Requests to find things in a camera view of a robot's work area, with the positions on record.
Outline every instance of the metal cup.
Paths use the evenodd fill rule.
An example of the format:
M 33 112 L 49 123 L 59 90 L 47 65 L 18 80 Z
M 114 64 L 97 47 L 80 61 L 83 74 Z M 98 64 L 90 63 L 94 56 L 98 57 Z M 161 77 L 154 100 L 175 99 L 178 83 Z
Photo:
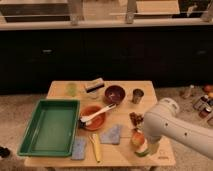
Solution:
M 143 95 L 144 95 L 143 90 L 141 90 L 141 89 L 139 89 L 139 88 L 134 89 L 134 90 L 133 90 L 132 102 L 133 102 L 134 104 L 140 103 L 140 101 L 141 101 Z

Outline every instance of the yellow object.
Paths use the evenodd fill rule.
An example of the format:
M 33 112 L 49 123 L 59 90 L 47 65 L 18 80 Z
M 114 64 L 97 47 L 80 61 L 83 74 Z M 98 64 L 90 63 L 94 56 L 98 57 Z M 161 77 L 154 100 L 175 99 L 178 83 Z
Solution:
M 209 98 L 213 99 L 213 92 L 208 93 Z
M 92 134 L 92 137 L 89 137 L 93 143 L 93 149 L 95 153 L 95 158 L 99 163 L 101 161 L 101 143 L 98 134 Z

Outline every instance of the orange bowl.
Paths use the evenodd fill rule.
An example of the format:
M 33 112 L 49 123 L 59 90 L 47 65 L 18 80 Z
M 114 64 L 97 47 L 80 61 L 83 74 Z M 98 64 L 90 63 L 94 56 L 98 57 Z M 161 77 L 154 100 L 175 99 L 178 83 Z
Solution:
M 101 109 L 100 106 L 95 106 L 95 105 L 94 106 L 87 106 L 80 112 L 80 115 L 81 116 L 88 116 L 88 115 L 91 115 L 91 114 L 99 111 L 100 109 Z M 85 129 L 87 129 L 89 131 L 98 130 L 103 126 L 105 120 L 106 120 L 106 113 L 102 113 L 102 114 L 94 117 L 91 120 L 92 123 L 85 126 Z

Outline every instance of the white utensil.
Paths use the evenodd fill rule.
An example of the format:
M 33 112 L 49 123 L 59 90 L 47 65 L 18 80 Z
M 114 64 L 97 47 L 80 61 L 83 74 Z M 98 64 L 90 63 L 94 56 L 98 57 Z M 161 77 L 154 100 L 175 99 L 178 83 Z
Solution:
M 92 114 L 92 115 L 89 115 L 89 116 L 82 116 L 82 117 L 80 118 L 80 120 L 81 120 L 81 122 L 90 121 L 91 119 L 93 119 L 94 117 L 100 115 L 101 113 L 104 113 L 104 112 L 106 112 L 106 111 L 108 111 L 108 110 L 111 110 L 111 109 L 113 109 L 113 108 L 115 108 L 115 107 L 116 107 L 116 104 L 110 104 L 110 105 L 108 105 L 108 106 L 106 106 L 106 107 L 100 109 L 99 111 L 95 112 L 95 113 Z

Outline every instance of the blue sponge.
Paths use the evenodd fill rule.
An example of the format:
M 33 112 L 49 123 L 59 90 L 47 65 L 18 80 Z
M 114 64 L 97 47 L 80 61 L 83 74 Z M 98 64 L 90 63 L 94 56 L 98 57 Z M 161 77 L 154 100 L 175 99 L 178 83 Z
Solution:
M 85 158 L 86 139 L 75 137 L 71 159 L 83 160 Z

